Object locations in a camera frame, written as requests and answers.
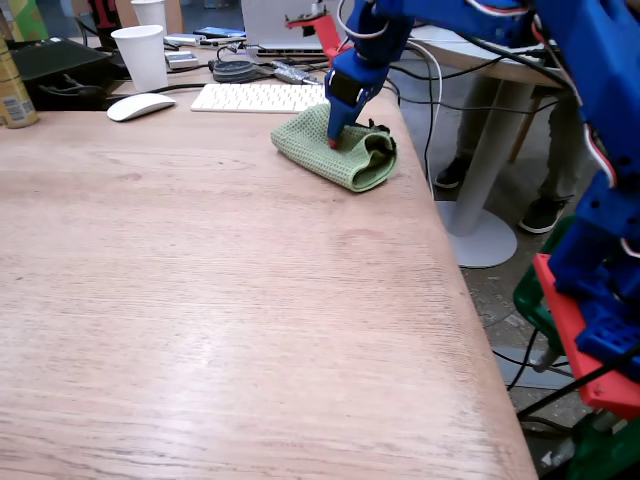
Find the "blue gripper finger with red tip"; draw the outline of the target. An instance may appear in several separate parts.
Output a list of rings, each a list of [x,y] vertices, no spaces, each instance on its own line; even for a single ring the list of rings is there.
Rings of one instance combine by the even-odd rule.
[[[347,109],[337,98],[329,100],[329,117],[327,137],[329,147],[335,149],[340,142],[342,131],[347,121]]]
[[[346,107],[345,112],[342,114],[342,130],[356,125],[357,119],[368,101],[368,93],[343,95],[342,102]]]

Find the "blue gripper body black motor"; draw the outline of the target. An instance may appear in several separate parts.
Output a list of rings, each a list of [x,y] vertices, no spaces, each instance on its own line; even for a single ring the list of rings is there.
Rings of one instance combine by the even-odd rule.
[[[400,46],[390,51],[375,48],[369,55],[351,48],[337,55],[325,78],[329,105],[336,109],[362,109],[380,92],[390,64],[400,56]]]

